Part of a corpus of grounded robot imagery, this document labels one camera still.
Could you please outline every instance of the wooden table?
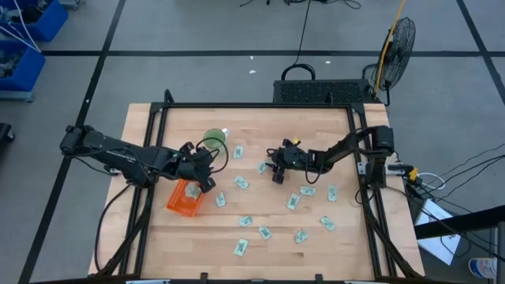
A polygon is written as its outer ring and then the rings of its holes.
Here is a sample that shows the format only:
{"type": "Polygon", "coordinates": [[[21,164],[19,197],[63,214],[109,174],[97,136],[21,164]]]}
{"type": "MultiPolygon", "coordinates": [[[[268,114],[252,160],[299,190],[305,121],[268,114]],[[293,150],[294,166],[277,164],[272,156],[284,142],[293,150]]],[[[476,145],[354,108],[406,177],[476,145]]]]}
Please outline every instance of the wooden table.
{"type": "MultiPolygon", "coordinates": [[[[123,140],[142,145],[148,110],[149,104],[130,105],[123,140]]],[[[369,126],[388,125],[383,105],[365,105],[365,110],[369,126]]],[[[325,280],[373,279],[363,209],[354,201],[358,181],[352,155],[322,175],[315,184],[317,194],[301,196],[295,211],[288,209],[286,203],[291,193],[298,193],[301,185],[307,185],[304,173],[288,170],[284,184],[277,185],[271,181],[271,172],[257,171],[266,157],[266,149],[279,147],[284,138],[296,136],[305,150],[324,150],[336,144],[350,131],[344,110],[169,109],[163,146],[178,149],[187,141],[196,143],[211,128],[228,128],[230,151],[242,145],[244,157],[230,159],[224,171],[213,175],[217,186],[204,196],[194,218],[165,208],[176,182],[160,178],[151,211],[142,278],[199,278],[201,272],[207,272],[210,279],[302,280],[314,279],[315,274],[322,274],[325,280]],[[233,182],[236,176],[244,177],[249,188],[239,189],[233,182]],[[327,201],[327,187],[331,184],[339,187],[335,203],[327,201]],[[219,192],[224,192],[227,202],[222,208],[215,205],[219,192]],[[252,216],[251,226],[238,225],[238,219],[244,215],[252,216]],[[319,222],[325,215],[335,222],[333,232],[319,222]],[[263,240],[258,226],[267,226],[273,237],[263,240]],[[296,244],[294,235],[301,229],[308,232],[309,238],[296,244]],[[239,238],[249,241],[243,257],[234,255],[239,238]]],[[[223,160],[220,155],[215,166],[220,167],[223,160]]],[[[388,177],[387,183],[403,189],[400,177],[388,177]]],[[[112,178],[107,201],[124,185],[122,177],[112,178]]],[[[391,240],[414,270],[424,274],[406,198],[387,189],[382,193],[391,240]]],[[[125,236],[132,196],[130,190],[117,200],[103,221],[99,244],[102,265],[125,236]]],[[[386,275],[383,246],[380,241],[377,245],[386,275]]],[[[134,244],[129,271],[133,271],[136,252],[134,244]]]]}

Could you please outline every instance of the dollar bill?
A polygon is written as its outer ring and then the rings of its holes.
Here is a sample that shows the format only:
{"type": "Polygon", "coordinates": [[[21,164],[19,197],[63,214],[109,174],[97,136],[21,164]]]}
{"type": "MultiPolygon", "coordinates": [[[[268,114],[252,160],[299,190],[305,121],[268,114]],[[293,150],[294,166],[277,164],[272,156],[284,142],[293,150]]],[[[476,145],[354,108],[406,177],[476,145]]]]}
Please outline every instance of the dollar bill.
{"type": "Polygon", "coordinates": [[[185,188],[185,194],[187,197],[191,197],[194,200],[197,200],[198,197],[200,197],[200,194],[202,191],[200,190],[200,187],[196,184],[196,182],[190,182],[187,184],[185,188]]]}
{"type": "Polygon", "coordinates": [[[287,202],[287,207],[291,210],[294,210],[297,205],[298,205],[298,202],[300,202],[300,197],[294,193],[291,194],[291,197],[290,197],[290,200],[287,202]]]}
{"type": "Polygon", "coordinates": [[[328,201],[337,201],[337,192],[339,189],[335,185],[328,186],[328,201]]]}
{"type": "Polygon", "coordinates": [[[261,162],[261,164],[258,166],[258,172],[260,172],[260,174],[264,173],[265,170],[267,170],[268,166],[267,166],[267,161],[263,161],[261,162]]]}
{"type": "Polygon", "coordinates": [[[302,186],[300,187],[300,194],[307,195],[307,196],[312,196],[316,194],[316,189],[310,186],[302,186]]]}
{"type": "Polygon", "coordinates": [[[240,226],[249,226],[253,224],[253,217],[249,215],[244,216],[238,220],[238,223],[240,224],[240,226]]]}
{"type": "Polygon", "coordinates": [[[245,249],[247,248],[248,243],[249,242],[244,239],[238,240],[237,246],[235,247],[234,254],[236,254],[237,256],[244,256],[245,249]]]}
{"type": "Polygon", "coordinates": [[[219,208],[226,205],[226,199],[224,199],[223,192],[220,192],[218,196],[215,197],[215,203],[218,205],[219,208]]]}
{"type": "Polygon", "coordinates": [[[326,229],[328,229],[329,231],[332,231],[335,229],[335,224],[326,216],[324,216],[323,218],[321,218],[321,224],[323,224],[324,227],[326,227],[326,229]]]}
{"type": "Polygon", "coordinates": [[[234,179],[235,184],[237,184],[241,189],[247,189],[249,187],[249,183],[243,177],[236,177],[234,179]]]}
{"type": "Polygon", "coordinates": [[[244,148],[242,146],[236,146],[234,150],[234,159],[242,159],[244,154],[244,148]]]}
{"type": "Polygon", "coordinates": [[[301,242],[305,241],[308,237],[309,236],[307,232],[301,230],[294,236],[294,241],[296,241],[297,244],[300,244],[301,242]]]}
{"type": "Polygon", "coordinates": [[[263,239],[268,240],[271,237],[271,232],[266,226],[261,226],[259,230],[263,239]]]}

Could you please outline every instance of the gray floor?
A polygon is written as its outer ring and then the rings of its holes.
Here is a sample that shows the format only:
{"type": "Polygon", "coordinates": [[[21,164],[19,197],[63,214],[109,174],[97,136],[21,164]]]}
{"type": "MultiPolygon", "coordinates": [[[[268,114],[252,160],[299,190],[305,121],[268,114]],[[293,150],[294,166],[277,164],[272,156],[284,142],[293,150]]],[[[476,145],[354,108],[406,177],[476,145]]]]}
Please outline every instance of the gray floor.
{"type": "MultiPolygon", "coordinates": [[[[313,3],[305,50],[379,50],[399,1],[359,0],[361,10],[342,2],[313,3]]],[[[101,50],[118,0],[88,0],[43,50],[101,50]]],[[[264,0],[238,8],[233,0],[126,0],[111,50],[296,50],[305,4],[264,0]]],[[[488,50],[505,50],[505,4],[465,0],[488,50]]],[[[478,51],[453,0],[409,0],[402,12],[417,26],[414,50],[478,51]]],[[[17,139],[0,159],[0,275],[19,279],[62,157],[65,126],[76,121],[97,57],[48,56],[33,103],[1,102],[0,121],[17,139]]],[[[269,102],[274,80],[294,57],[108,57],[86,122],[120,136],[130,103],[161,100],[169,88],[178,102],[269,102]]],[[[505,76],[505,58],[492,59],[505,76]]],[[[374,57],[301,57],[318,79],[353,79],[374,57]]],[[[308,79],[293,71],[290,79],[308,79]]],[[[505,108],[482,57],[411,58],[392,90],[390,120],[398,152],[421,171],[443,173],[471,155],[505,141],[505,108]]],[[[503,153],[498,151],[485,157],[503,153]]],[[[472,211],[503,205],[499,179],[503,162],[461,187],[450,201],[472,211]]],[[[445,194],[468,177],[454,180],[445,194]]],[[[92,257],[96,224],[107,177],[72,163],[32,281],[84,277],[92,257]]],[[[449,210],[463,213],[444,204],[449,210]]],[[[464,250],[466,243],[461,243],[464,250]]],[[[480,283],[465,267],[473,249],[451,267],[423,253],[433,278],[480,283]]]]}

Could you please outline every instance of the yellow fan pole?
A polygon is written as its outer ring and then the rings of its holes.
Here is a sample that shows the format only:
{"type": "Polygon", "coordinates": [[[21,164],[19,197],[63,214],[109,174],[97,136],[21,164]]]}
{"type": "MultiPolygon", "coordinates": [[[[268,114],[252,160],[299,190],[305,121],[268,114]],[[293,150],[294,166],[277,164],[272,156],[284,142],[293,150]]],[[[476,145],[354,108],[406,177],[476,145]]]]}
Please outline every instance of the yellow fan pole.
{"type": "Polygon", "coordinates": [[[386,56],[387,45],[389,44],[389,41],[391,40],[391,36],[393,35],[393,32],[395,31],[396,22],[400,18],[400,13],[402,13],[404,3],[405,3],[405,0],[402,0],[402,2],[400,3],[400,7],[398,8],[398,12],[396,13],[395,22],[393,23],[393,26],[389,30],[389,34],[387,34],[386,44],[384,44],[384,49],[382,50],[382,53],[380,55],[379,68],[377,70],[376,87],[375,87],[376,95],[377,95],[377,92],[379,91],[380,77],[382,76],[382,66],[384,63],[384,57],[386,56]]]}

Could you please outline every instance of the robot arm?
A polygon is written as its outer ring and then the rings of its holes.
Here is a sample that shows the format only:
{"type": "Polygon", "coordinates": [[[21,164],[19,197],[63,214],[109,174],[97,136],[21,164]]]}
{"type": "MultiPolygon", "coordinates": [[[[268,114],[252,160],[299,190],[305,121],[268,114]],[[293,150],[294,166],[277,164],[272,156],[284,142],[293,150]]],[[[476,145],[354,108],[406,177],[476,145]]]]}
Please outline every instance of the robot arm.
{"type": "Polygon", "coordinates": [[[288,139],[282,142],[283,148],[268,149],[267,155],[271,157],[274,177],[272,180],[278,184],[284,181],[285,170],[303,170],[310,173],[325,174],[333,168],[333,165],[355,151],[368,158],[365,171],[369,183],[379,187],[384,186],[386,158],[395,152],[393,141],[393,129],[387,126],[368,127],[347,134],[335,146],[326,151],[309,150],[305,152],[298,145],[288,139]],[[372,150],[366,151],[359,147],[359,143],[367,136],[372,137],[372,150]]]}
{"type": "Polygon", "coordinates": [[[179,150],[165,147],[139,147],[104,136],[91,126],[68,126],[60,144],[62,154],[73,157],[92,157],[110,168],[120,170],[128,183],[148,187],[158,177],[197,181],[203,193],[214,186],[210,177],[214,161],[209,150],[188,142],[179,150]]]}

